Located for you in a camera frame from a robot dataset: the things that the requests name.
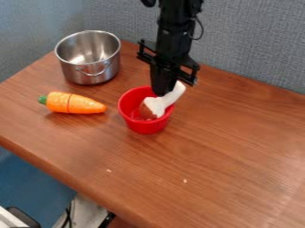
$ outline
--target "red bowl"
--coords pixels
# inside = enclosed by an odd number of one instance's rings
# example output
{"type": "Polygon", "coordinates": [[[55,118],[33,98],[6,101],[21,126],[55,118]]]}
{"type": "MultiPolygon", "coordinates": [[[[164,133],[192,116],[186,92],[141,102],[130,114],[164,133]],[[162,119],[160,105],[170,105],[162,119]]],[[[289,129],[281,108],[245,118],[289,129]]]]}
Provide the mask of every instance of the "red bowl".
{"type": "Polygon", "coordinates": [[[166,108],[166,113],[161,118],[145,120],[140,117],[138,108],[146,97],[157,97],[150,86],[129,90],[120,99],[118,109],[132,130],[141,134],[154,134],[168,126],[174,104],[166,108]]]}

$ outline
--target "pot handle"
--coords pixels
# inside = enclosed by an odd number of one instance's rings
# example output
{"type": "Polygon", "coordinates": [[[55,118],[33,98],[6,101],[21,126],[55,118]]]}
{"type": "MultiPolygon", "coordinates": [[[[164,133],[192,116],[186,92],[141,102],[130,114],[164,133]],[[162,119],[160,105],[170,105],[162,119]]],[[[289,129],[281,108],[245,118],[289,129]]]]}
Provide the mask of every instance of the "pot handle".
{"type": "Polygon", "coordinates": [[[110,66],[111,62],[113,62],[113,61],[109,61],[109,62],[105,64],[103,70],[102,70],[101,72],[95,73],[95,74],[90,74],[90,73],[82,71],[81,68],[77,68],[77,71],[79,71],[82,74],[87,75],[87,76],[98,76],[98,75],[102,75],[102,74],[106,72],[106,70],[109,69],[109,66],[110,66]]]}

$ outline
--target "floor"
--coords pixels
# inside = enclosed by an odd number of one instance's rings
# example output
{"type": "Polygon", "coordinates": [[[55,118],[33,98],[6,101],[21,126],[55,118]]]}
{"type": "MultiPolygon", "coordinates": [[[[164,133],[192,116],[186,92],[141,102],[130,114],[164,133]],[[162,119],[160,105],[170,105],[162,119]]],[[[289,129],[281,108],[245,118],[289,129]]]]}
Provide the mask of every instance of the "floor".
{"type": "MultiPolygon", "coordinates": [[[[77,195],[71,202],[71,220],[73,228],[98,228],[99,224],[105,220],[107,211],[99,207],[90,199],[83,197],[81,194],[77,195]]],[[[53,228],[61,228],[67,214],[61,216],[59,221],[54,224],[53,228]]]]}

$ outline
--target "orange carrot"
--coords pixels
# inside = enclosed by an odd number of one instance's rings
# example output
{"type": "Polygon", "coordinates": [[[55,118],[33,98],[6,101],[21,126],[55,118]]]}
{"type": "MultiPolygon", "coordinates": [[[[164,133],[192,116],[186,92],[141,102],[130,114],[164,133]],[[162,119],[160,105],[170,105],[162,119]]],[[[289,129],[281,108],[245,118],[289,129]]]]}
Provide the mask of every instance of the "orange carrot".
{"type": "Polygon", "coordinates": [[[47,105],[57,112],[91,114],[105,112],[107,107],[89,97],[63,92],[51,92],[39,97],[39,103],[47,105]]]}

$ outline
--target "wooden tabletop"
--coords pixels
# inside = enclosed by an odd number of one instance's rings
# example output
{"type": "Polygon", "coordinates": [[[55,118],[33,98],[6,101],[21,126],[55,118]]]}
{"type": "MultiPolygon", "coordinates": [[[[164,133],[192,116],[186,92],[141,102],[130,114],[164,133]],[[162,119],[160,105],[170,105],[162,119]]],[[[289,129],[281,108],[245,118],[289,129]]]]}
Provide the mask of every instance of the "wooden tabletop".
{"type": "Polygon", "coordinates": [[[149,85],[124,42],[109,83],[69,83],[54,53],[0,85],[0,144],[140,228],[305,227],[305,95],[202,66],[160,134],[134,133],[118,99],[149,85]],[[105,114],[51,113],[38,97],[86,95],[105,114]]]}

